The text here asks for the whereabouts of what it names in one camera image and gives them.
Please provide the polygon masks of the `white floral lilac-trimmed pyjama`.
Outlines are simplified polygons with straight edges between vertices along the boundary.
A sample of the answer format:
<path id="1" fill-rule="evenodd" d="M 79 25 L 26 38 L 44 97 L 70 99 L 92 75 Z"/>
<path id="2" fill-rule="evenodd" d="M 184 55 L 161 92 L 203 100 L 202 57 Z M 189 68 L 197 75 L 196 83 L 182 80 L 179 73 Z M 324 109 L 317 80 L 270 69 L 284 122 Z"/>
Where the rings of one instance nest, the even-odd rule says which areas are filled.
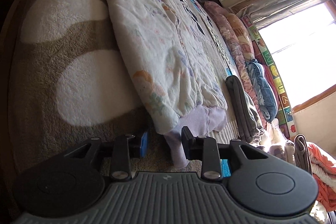
<path id="1" fill-rule="evenodd" d="M 188 160 L 181 129 L 221 131 L 227 102 L 206 46 L 218 33 L 196 0 L 107 0 L 122 59 L 176 168 Z"/>

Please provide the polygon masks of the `stack of folded floral clothes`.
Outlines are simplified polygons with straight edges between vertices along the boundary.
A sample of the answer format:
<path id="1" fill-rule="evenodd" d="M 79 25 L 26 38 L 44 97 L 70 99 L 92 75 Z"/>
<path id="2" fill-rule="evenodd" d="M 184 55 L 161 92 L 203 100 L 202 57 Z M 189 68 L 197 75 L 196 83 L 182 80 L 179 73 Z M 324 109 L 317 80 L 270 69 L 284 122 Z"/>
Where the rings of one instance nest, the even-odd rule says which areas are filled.
<path id="1" fill-rule="evenodd" d="M 266 124 L 260 146 L 265 152 L 313 174 L 306 137 L 298 134 L 294 141 L 287 139 L 277 118 Z"/>

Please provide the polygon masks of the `folded grey garment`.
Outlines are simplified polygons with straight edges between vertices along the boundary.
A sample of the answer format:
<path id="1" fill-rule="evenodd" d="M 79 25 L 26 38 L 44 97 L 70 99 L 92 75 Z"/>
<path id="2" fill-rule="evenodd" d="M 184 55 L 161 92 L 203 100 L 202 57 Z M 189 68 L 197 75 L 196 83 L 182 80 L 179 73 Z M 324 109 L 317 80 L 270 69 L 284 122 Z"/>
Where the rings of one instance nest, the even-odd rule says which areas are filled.
<path id="1" fill-rule="evenodd" d="M 264 128 L 252 98 L 244 91 L 235 75 L 228 76 L 225 83 L 234 108 L 240 139 L 249 144 L 260 143 Z"/>

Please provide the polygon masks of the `colourful alphabet play mat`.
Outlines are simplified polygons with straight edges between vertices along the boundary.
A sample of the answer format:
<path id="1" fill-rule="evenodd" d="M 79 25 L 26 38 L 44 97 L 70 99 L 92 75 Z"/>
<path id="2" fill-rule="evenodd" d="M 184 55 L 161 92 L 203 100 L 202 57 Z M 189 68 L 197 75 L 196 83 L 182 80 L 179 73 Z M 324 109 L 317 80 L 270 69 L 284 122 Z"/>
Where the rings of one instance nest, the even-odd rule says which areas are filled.
<path id="1" fill-rule="evenodd" d="M 280 102 L 278 107 L 278 113 L 276 116 L 279 122 L 279 127 L 282 133 L 288 139 L 294 141 L 294 138 L 297 135 L 297 130 L 295 127 L 293 113 L 283 81 L 277 70 L 273 57 L 250 17 L 248 15 L 244 15 L 243 17 L 241 17 L 241 20 L 244 23 L 244 26 L 246 27 L 252 40 L 256 59 L 259 63 L 268 67 L 267 71 L 269 71 L 269 74 L 272 77 L 273 86 L 276 88 L 276 97 L 279 99 Z"/>

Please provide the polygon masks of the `blue quilted blanket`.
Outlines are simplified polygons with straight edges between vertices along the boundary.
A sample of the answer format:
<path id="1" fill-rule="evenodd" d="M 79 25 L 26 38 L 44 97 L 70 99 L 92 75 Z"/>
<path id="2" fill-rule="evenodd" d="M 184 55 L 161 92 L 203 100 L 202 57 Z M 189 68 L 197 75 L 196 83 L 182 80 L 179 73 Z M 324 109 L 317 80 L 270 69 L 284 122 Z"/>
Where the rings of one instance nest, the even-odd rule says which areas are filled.
<path id="1" fill-rule="evenodd" d="M 245 64 L 257 95 L 259 109 L 265 120 L 271 123 L 276 118 L 278 103 L 273 89 L 265 78 L 264 67 L 256 59 Z"/>

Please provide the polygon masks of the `beige cartoon mouse blanket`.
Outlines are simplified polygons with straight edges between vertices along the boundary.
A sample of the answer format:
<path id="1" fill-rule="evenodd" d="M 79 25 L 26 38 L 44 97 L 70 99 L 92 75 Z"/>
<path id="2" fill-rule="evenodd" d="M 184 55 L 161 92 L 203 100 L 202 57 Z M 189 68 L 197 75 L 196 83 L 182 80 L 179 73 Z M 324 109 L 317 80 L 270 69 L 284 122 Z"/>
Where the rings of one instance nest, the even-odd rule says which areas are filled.
<path id="1" fill-rule="evenodd" d="M 206 14 L 218 33 L 206 53 L 228 107 L 225 128 L 207 136 L 227 144 L 239 137 L 225 83 L 237 68 Z M 95 136 L 112 141 L 143 131 L 149 151 L 135 161 L 137 170 L 200 169 L 198 161 L 174 166 L 170 147 L 156 132 L 122 59 L 107 0 L 27 0 L 18 20 L 9 90 L 9 134 L 18 172 Z"/>

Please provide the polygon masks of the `coral pink clothing pile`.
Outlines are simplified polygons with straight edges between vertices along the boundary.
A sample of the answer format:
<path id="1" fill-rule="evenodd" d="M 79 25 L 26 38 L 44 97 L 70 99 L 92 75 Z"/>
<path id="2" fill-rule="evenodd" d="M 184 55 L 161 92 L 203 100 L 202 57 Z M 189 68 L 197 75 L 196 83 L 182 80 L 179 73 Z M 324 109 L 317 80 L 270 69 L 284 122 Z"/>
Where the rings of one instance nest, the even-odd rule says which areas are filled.
<path id="1" fill-rule="evenodd" d="M 335 211 L 335 159 L 318 145 L 307 142 L 313 177 L 318 184 L 317 201 L 327 212 Z"/>

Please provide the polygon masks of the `pink floral quilt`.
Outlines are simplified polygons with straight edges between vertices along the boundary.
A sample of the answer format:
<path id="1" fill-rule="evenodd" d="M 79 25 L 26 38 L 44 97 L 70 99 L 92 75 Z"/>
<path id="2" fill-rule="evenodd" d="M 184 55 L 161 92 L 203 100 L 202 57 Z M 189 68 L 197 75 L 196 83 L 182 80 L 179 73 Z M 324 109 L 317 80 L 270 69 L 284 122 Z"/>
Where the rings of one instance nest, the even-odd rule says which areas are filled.
<path id="1" fill-rule="evenodd" d="M 266 120 L 263 117 L 261 110 L 258 106 L 257 95 L 253 88 L 251 79 L 249 77 L 247 68 L 245 66 L 245 59 L 242 54 L 242 49 L 240 47 L 237 36 L 234 33 L 229 21 L 227 20 L 227 15 L 231 12 L 222 8 L 215 2 L 205 1 L 203 5 L 206 12 L 216 23 L 222 37 L 224 38 L 227 47 L 230 50 L 231 56 L 236 64 L 238 73 L 244 88 L 244 91 L 252 98 L 256 110 L 261 118 L 262 126 L 266 128 Z"/>

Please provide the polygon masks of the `grey window curtain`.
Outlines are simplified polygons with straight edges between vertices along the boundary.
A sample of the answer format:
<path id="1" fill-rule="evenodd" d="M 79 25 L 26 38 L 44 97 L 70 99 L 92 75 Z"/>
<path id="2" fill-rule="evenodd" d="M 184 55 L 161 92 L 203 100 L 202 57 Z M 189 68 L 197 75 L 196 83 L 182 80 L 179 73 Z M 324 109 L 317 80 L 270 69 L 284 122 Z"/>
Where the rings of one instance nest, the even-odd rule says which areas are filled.
<path id="1" fill-rule="evenodd" d="M 249 16 L 257 29 L 262 29 L 327 1 L 329 0 L 257 0 L 241 9 L 236 15 L 239 18 Z"/>

